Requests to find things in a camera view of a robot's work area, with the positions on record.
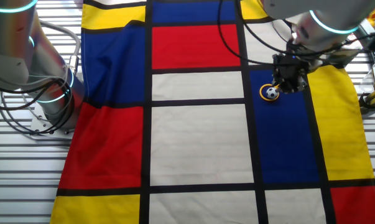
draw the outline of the yellow square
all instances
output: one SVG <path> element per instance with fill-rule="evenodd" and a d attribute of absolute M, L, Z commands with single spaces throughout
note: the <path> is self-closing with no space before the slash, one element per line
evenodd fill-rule
<path fill-rule="evenodd" d="M 99 9 L 84 4 L 82 9 L 82 28 L 86 29 L 111 29 L 126 26 L 131 21 L 144 22 L 146 7 L 123 7 L 119 9 Z"/>
<path fill-rule="evenodd" d="M 374 178 L 357 93 L 346 71 L 329 65 L 308 80 L 328 180 Z"/>
<path fill-rule="evenodd" d="M 241 12 L 244 19 L 263 19 L 268 17 L 260 0 L 242 0 Z"/>
<path fill-rule="evenodd" d="M 139 224 L 140 195 L 58 196 L 51 224 Z"/>

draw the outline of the fabric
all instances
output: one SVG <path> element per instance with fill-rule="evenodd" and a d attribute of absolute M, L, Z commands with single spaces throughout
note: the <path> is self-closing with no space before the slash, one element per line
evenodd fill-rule
<path fill-rule="evenodd" d="M 221 30 L 238 54 L 272 62 L 239 18 L 285 49 L 258 2 L 224 1 Z M 375 224 L 349 76 L 324 66 L 305 91 L 262 100 L 272 67 L 227 50 L 218 3 L 85 0 L 85 100 L 52 224 Z"/>

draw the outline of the white square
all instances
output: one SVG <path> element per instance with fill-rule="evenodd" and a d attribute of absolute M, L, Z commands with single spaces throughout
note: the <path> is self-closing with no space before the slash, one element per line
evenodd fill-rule
<path fill-rule="evenodd" d="M 289 37 L 291 36 L 290 28 L 284 24 L 283 21 L 273 21 L 273 23 L 279 34 L 285 40 L 289 40 Z M 280 50 L 286 50 L 287 43 L 277 35 L 277 32 L 273 29 L 271 22 L 262 24 L 248 24 L 248 27 L 267 44 Z M 260 43 L 245 27 L 244 32 L 248 58 L 259 62 L 272 63 L 272 56 L 274 54 L 278 54 L 278 52 Z"/>
<path fill-rule="evenodd" d="M 244 105 L 152 109 L 151 185 L 254 182 Z"/>
<path fill-rule="evenodd" d="M 174 73 L 152 76 L 152 100 L 243 98 L 241 72 Z"/>
<path fill-rule="evenodd" d="M 255 191 L 150 195 L 150 224 L 257 224 Z"/>
<path fill-rule="evenodd" d="M 269 224 L 325 224 L 320 189 L 267 190 Z"/>

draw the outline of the small ball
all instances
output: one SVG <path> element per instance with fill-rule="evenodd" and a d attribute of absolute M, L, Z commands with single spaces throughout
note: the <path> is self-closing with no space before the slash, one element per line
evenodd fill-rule
<path fill-rule="evenodd" d="M 278 95 L 279 91 L 274 87 L 271 87 L 266 91 L 266 96 L 268 99 L 274 100 Z"/>

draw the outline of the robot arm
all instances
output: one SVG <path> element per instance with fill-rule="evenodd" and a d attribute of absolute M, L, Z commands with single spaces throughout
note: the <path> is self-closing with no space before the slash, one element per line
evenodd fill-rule
<path fill-rule="evenodd" d="M 274 63 L 292 64 L 274 69 L 273 85 L 284 93 L 302 91 L 308 84 L 304 76 L 325 62 L 349 63 L 360 49 L 342 47 L 327 54 L 303 56 L 340 46 L 354 32 L 356 36 L 367 36 L 375 30 L 365 19 L 375 8 L 375 0 L 261 0 L 266 13 L 275 19 L 286 19 L 300 15 L 295 32 L 287 44 L 287 51 L 296 54 L 274 55 Z M 369 39 L 361 41 L 367 47 Z"/>
<path fill-rule="evenodd" d="M 71 91 L 53 84 L 38 98 L 40 91 L 28 94 L 37 98 L 45 112 L 44 119 L 54 125 L 63 123 L 63 129 L 74 129 L 82 104 L 83 84 L 42 31 L 36 3 L 37 0 L 0 0 L 0 88 L 28 91 L 62 79 Z M 63 111 L 72 115 L 59 122 L 67 119 L 61 116 Z"/>

